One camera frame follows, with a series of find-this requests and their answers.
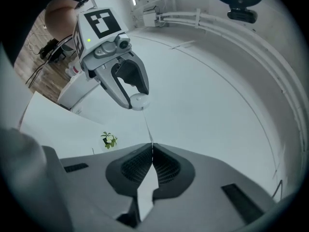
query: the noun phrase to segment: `person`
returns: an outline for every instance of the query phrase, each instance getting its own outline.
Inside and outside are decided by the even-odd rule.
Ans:
[[[12,65],[38,15],[45,10],[45,25],[58,41],[73,33],[77,20],[74,8],[81,0],[12,0],[7,6],[2,0],[1,41]],[[68,46],[74,48],[73,42]]]

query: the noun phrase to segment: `green leaves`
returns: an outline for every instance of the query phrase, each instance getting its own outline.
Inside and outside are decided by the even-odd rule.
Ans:
[[[106,131],[104,131],[101,137],[103,137],[103,141],[107,149],[110,149],[110,147],[113,148],[115,145],[117,145],[118,138],[112,135],[111,133],[107,133]]]

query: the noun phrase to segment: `black cable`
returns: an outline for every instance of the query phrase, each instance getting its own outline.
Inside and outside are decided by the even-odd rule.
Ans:
[[[282,180],[279,182],[278,186],[277,186],[277,189],[275,190],[275,193],[272,195],[272,198],[274,198],[277,194],[277,191],[279,190],[279,187],[281,186],[281,194],[280,194],[280,200],[282,199],[282,188],[283,188],[283,183],[282,183]]]
[[[63,41],[67,40],[67,39],[68,39],[69,37],[71,37],[71,36],[72,36],[72,35],[69,35],[68,37],[64,38],[62,41],[59,41],[58,44],[56,45],[55,49],[57,49],[57,47],[58,47]],[[36,73],[35,76],[33,77],[32,81],[31,81],[31,83],[29,84],[28,88],[30,88],[30,87],[32,86],[32,84],[34,83],[36,77],[38,76],[38,73],[42,70],[42,68],[45,66],[45,64],[50,60],[50,58],[52,57],[52,55],[56,52],[55,49],[54,49],[54,50],[52,51],[52,53],[48,56],[48,58],[47,58],[47,60],[45,61],[45,63],[41,64],[41,65],[32,73],[31,77],[29,77],[29,79],[26,81],[25,84],[27,84],[28,81],[32,78],[32,76]]]
[[[43,69],[43,67],[41,67],[35,74],[34,78],[32,79],[31,83],[29,84],[28,88],[31,88],[32,84],[34,83],[35,79],[37,78],[37,75],[39,74],[39,72]]]
[[[74,51],[70,57],[72,57],[74,53],[76,53],[76,51]]]
[[[29,82],[29,80],[32,78],[32,76],[35,74],[35,72],[38,71],[38,69],[39,69],[41,66],[43,66],[45,63],[46,63],[46,61],[45,61],[43,64],[41,64],[41,65],[32,73],[31,77],[29,77],[29,79],[26,81],[25,84],[27,84],[27,83]]]

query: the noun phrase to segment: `black slot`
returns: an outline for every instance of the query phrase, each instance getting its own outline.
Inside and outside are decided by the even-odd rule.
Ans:
[[[64,170],[67,173],[71,173],[71,172],[74,172],[74,171],[77,171],[77,170],[80,170],[80,169],[84,169],[84,168],[87,168],[87,167],[89,167],[89,166],[86,163],[80,163],[80,164],[64,167]]]
[[[117,221],[135,228],[140,223],[140,212],[137,199],[133,199],[128,213],[122,214],[117,218]]]
[[[264,214],[236,184],[221,188],[246,224],[254,222]]]

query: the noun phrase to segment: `gray panel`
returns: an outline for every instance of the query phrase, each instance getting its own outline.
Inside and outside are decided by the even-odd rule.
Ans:
[[[264,212],[274,206],[272,198],[256,183],[228,164],[183,149],[161,145],[189,160],[196,176],[178,198],[157,200],[138,230],[229,232],[245,224],[221,187],[235,183]]]
[[[141,146],[144,144],[92,156],[61,159],[60,161],[64,167],[79,163],[86,163],[89,166],[65,173],[65,175],[92,203],[103,209],[107,215],[117,219],[121,214],[129,211],[132,198],[116,193],[106,179],[105,171],[113,160],[129,154]]]
[[[2,129],[0,145],[1,175],[20,207],[45,231],[72,231],[65,201],[49,177],[42,147],[17,130]]]
[[[105,211],[108,212],[110,207],[99,207],[96,203],[93,202],[93,200],[89,198],[91,193],[85,195],[82,190],[79,190],[79,187],[67,178],[68,174],[64,171],[63,166],[61,165],[56,155],[56,152],[52,148],[45,147],[44,151],[47,158],[47,165],[49,170],[48,174],[55,180],[56,185],[61,191],[72,220],[74,231],[135,231],[134,229],[129,228],[109,217]],[[122,155],[122,150],[119,152],[114,152],[117,152],[117,155]],[[77,159],[78,158],[66,160],[70,162],[70,160],[75,161]]]

